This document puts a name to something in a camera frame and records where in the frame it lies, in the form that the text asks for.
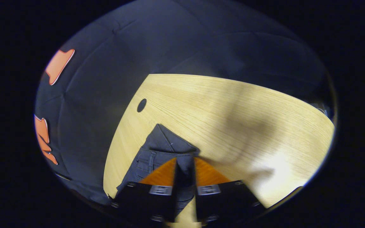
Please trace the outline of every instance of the wood grain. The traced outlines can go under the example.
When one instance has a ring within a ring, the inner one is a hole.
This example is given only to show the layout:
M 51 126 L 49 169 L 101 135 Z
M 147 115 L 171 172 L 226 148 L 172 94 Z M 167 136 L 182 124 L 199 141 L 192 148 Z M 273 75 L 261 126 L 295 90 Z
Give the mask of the wood grain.
M 144 98 L 147 104 L 139 113 Z M 334 132 L 319 110 L 269 88 L 199 75 L 152 74 L 113 136 L 103 182 L 111 197 L 157 123 L 197 146 L 200 157 L 229 179 L 242 179 L 265 207 L 311 178 Z

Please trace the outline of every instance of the black garment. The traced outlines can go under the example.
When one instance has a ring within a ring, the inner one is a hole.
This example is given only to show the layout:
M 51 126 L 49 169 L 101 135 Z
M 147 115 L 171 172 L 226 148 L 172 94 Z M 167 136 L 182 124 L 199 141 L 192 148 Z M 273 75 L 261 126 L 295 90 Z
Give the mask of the black garment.
M 108 204 L 107 153 L 148 74 L 206 75 L 295 97 L 319 87 L 315 53 L 284 26 L 228 0 L 138 0 L 87 25 L 60 47 L 75 53 L 54 85 L 43 73 L 35 114 L 45 118 L 54 172 L 87 199 Z
M 116 189 L 120 192 L 128 182 L 139 182 L 152 173 L 153 170 L 176 157 L 177 165 L 184 173 L 184 176 L 177 180 L 178 187 L 181 189 L 177 196 L 177 208 L 178 213 L 180 213 L 194 197 L 190 170 L 193 168 L 193 156 L 197 156 L 199 152 L 198 148 L 163 125 L 157 124 L 147 136 L 146 142 L 139 149 L 122 183 Z

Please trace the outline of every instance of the folded cloth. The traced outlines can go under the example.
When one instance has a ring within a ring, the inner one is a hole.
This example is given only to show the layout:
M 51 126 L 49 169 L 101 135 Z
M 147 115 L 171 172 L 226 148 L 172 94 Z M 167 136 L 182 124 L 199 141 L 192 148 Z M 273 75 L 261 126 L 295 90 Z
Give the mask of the folded cloth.
M 116 187 L 120 192 L 128 182 L 139 182 L 153 170 L 167 161 L 177 158 L 178 169 L 183 175 L 178 177 L 177 212 L 180 213 L 194 197 L 192 182 L 192 159 L 200 150 L 174 134 L 161 124 L 156 124 L 147 136 L 146 142 L 132 161 L 122 183 Z

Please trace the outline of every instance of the black background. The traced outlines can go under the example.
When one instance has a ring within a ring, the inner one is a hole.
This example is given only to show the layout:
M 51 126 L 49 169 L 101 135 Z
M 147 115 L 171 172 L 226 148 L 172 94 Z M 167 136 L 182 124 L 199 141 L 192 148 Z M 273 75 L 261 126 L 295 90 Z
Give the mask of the black background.
M 39 151 L 33 109 L 56 50 L 128 1 L 0 1 L 0 227 L 117 227 L 66 190 Z M 328 163 L 292 201 L 253 226 L 365 226 L 365 1 L 249 1 L 321 57 L 340 101 Z

